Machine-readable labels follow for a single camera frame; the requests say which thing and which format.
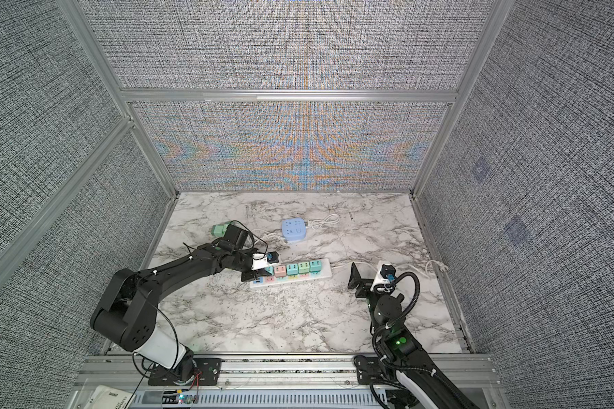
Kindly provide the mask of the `pink plug cube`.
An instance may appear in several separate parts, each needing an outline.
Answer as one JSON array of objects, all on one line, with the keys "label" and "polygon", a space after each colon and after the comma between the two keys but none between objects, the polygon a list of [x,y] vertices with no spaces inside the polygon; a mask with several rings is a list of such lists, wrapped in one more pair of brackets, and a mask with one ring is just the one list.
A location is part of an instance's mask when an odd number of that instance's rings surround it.
[{"label": "pink plug cube", "polygon": [[275,266],[274,276],[276,276],[276,278],[286,278],[288,276],[287,267],[285,265]]}]

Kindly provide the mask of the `long white power strip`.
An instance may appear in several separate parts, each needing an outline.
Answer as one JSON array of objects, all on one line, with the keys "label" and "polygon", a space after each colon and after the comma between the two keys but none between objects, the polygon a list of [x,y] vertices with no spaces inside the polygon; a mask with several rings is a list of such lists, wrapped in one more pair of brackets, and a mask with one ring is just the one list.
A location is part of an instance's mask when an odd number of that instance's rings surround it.
[{"label": "long white power strip", "polygon": [[318,281],[332,277],[331,263],[327,258],[295,262],[290,264],[271,264],[263,269],[269,275],[263,275],[251,281],[249,287],[254,290],[308,281]]}]

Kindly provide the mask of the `blue square power strip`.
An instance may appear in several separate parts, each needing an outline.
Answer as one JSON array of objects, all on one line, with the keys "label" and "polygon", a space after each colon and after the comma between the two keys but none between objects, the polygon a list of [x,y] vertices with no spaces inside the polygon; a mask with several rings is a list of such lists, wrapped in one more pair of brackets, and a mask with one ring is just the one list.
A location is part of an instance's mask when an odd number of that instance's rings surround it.
[{"label": "blue square power strip", "polygon": [[306,237],[307,224],[301,217],[283,220],[281,222],[281,233],[286,242],[297,242]]}]

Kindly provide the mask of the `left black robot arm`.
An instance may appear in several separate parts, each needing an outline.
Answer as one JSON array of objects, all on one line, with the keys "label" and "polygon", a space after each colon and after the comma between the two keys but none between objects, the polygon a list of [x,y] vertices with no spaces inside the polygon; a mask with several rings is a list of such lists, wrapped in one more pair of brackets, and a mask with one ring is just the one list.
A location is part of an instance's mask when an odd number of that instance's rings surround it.
[{"label": "left black robot arm", "polygon": [[141,365],[150,386],[185,385],[194,382],[199,369],[194,351],[179,341],[177,331],[166,334],[157,325],[159,304],[168,296],[199,279],[225,270],[242,274],[252,282],[271,274],[268,267],[279,262],[277,252],[237,221],[227,225],[223,236],[190,247],[189,253],[158,267],[116,272],[90,318],[90,327],[117,346],[150,362]]}]

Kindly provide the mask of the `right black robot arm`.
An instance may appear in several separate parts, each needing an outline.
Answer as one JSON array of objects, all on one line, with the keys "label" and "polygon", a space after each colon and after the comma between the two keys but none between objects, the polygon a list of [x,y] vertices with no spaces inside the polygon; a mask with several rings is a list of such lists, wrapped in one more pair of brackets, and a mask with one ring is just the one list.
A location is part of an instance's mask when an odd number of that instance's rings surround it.
[{"label": "right black robot arm", "polygon": [[382,408],[476,408],[435,364],[406,327],[406,319],[421,294],[417,274],[398,274],[382,264],[373,279],[361,276],[351,264],[347,288],[363,298],[370,316],[369,331],[374,357],[353,358],[357,380],[366,385]]}]

